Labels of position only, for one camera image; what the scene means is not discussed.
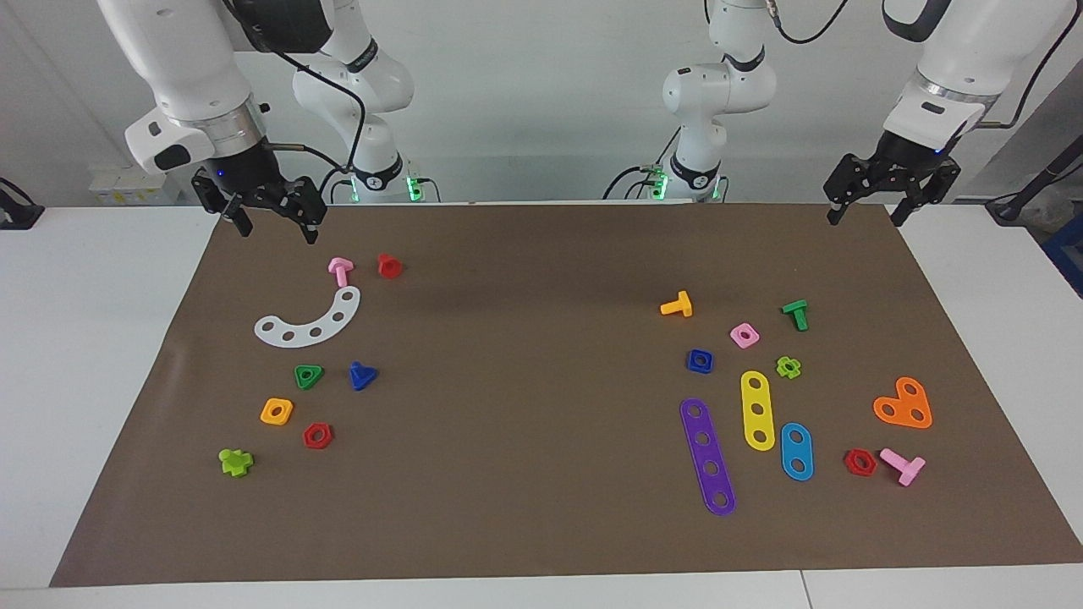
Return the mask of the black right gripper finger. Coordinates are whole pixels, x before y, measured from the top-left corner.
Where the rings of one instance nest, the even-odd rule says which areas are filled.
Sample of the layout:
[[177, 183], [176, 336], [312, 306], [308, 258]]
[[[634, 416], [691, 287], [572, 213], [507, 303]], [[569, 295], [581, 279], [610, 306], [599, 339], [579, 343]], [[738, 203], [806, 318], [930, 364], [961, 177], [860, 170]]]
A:
[[298, 178], [286, 183], [286, 218], [300, 228], [306, 244], [314, 245], [318, 239], [326, 212], [327, 205], [312, 178]]
[[204, 211], [227, 220], [236, 228], [242, 238], [248, 238], [251, 235], [255, 225], [244, 209], [242, 196], [234, 195], [227, 198], [214, 184], [214, 181], [207, 176], [194, 176], [193, 190], [197, 200], [200, 200]]

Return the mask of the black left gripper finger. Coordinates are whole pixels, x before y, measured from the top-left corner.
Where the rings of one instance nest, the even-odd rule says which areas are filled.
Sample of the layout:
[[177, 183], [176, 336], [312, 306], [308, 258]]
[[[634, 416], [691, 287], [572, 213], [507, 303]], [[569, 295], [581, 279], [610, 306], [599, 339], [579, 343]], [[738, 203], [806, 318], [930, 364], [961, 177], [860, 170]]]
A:
[[939, 165], [932, 169], [932, 173], [926, 178], [923, 185], [918, 184], [917, 178], [910, 180], [904, 191], [904, 198], [890, 215], [893, 226], [904, 225], [910, 216], [923, 206], [936, 205], [943, 200], [960, 173], [962, 173], [960, 165]]
[[877, 155], [859, 158], [854, 154], [846, 154], [839, 159], [825, 180], [828, 224], [839, 224], [851, 204], [877, 192], [877, 179], [871, 177], [875, 161], [878, 161]]

